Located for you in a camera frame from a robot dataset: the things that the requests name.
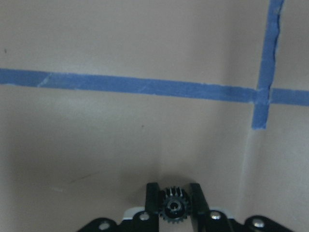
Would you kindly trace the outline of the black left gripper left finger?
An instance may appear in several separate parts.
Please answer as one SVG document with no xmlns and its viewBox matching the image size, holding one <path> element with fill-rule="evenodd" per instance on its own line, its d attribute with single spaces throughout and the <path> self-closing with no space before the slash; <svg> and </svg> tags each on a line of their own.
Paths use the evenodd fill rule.
<svg viewBox="0 0 309 232">
<path fill-rule="evenodd" d="M 145 212 L 149 218 L 145 221 L 146 232 L 159 231 L 159 185 L 155 182 L 146 185 Z"/>
</svg>

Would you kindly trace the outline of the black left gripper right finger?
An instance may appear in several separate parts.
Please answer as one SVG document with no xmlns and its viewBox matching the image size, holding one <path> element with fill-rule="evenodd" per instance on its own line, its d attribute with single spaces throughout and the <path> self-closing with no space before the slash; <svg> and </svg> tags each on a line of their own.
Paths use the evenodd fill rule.
<svg viewBox="0 0 309 232">
<path fill-rule="evenodd" d="M 195 232 L 205 232 L 206 216 L 209 212 L 209 205 L 206 201 L 200 184 L 190 183 L 189 192 L 191 199 L 191 222 Z"/>
</svg>

